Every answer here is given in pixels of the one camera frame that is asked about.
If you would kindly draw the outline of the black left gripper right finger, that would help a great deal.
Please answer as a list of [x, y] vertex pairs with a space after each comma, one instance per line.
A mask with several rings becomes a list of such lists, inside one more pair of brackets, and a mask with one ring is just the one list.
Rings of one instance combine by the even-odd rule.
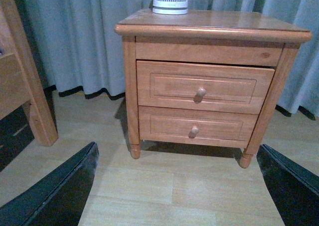
[[257, 153], [266, 187], [286, 226], [319, 224], [319, 177], [266, 144]]

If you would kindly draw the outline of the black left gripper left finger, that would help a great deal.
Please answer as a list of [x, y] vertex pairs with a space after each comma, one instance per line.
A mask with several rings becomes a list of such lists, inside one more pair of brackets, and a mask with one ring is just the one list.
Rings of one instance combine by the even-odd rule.
[[89, 143], [0, 208], [2, 226], [76, 226], [93, 186], [98, 145]]

